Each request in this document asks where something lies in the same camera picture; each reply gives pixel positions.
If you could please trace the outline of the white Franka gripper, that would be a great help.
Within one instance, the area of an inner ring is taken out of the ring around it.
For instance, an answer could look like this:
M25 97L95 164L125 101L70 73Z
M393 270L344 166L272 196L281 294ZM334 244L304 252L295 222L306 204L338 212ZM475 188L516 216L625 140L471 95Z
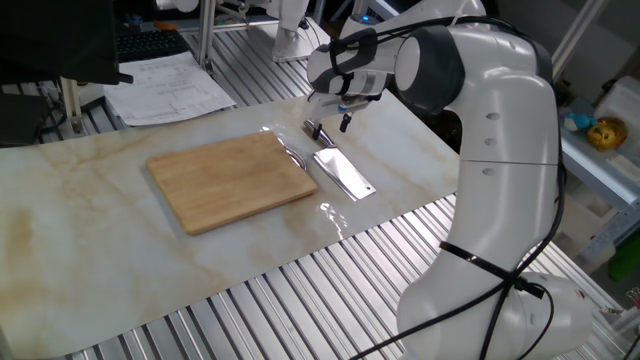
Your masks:
M338 114L344 114L339 130L342 133L346 133L352 120L351 113L365 109L371 103L379 101L381 97L382 94L341 96L312 91L307 96L305 104L305 115L314 122L312 125L312 138L317 141L322 132L322 125L316 123Z

